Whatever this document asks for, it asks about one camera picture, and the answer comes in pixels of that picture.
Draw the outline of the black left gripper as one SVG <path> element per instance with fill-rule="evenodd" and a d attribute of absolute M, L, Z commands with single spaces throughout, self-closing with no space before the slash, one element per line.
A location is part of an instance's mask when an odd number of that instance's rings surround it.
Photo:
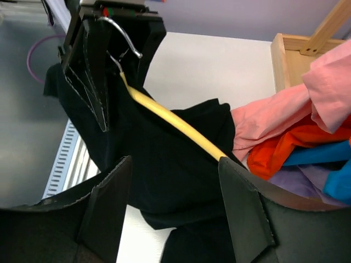
<path fill-rule="evenodd" d="M 106 78 L 107 51 L 137 57 L 144 85 L 152 59 L 166 36 L 163 19 L 144 1 L 65 1 L 71 20 L 63 46 L 63 71 L 93 113 L 100 129 L 110 129 Z"/>

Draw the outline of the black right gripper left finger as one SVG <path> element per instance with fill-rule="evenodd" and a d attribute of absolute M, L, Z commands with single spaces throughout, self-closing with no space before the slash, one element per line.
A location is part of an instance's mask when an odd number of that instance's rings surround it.
<path fill-rule="evenodd" d="M 132 159 L 35 205 L 1 209 L 1 262 L 116 262 Z"/>

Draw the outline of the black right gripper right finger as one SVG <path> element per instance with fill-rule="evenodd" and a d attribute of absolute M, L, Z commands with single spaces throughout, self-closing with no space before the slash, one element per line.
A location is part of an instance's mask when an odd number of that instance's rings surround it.
<path fill-rule="evenodd" d="M 350 208 L 295 195 L 227 157 L 218 172 L 237 262 L 350 262 Z"/>

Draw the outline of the yellow hanger with metal hook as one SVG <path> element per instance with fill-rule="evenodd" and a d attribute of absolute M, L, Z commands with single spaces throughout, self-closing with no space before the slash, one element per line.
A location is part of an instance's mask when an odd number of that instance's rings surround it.
<path fill-rule="evenodd" d="M 206 137 L 204 137 L 200 132 L 198 132 L 195 128 L 189 125 L 186 121 L 184 121 L 176 114 L 157 103 L 155 100 L 131 87 L 127 83 L 127 79 L 120 62 L 118 62 L 112 55 L 110 56 L 110 58 L 117 65 L 120 72 L 120 77 L 123 80 L 123 83 L 126 86 L 129 95 L 134 101 L 144 106 L 146 109 L 153 112 L 155 115 L 159 116 L 164 121 L 178 129 L 181 133 L 183 133 L 194 143 L 200 146 L 203 150 L 205 150 L 217 162 L 220 161 L 222 157 L 226 157 L 226 154 L 222 150 L 220 150 L 216 145 L 211 143 Z"/>

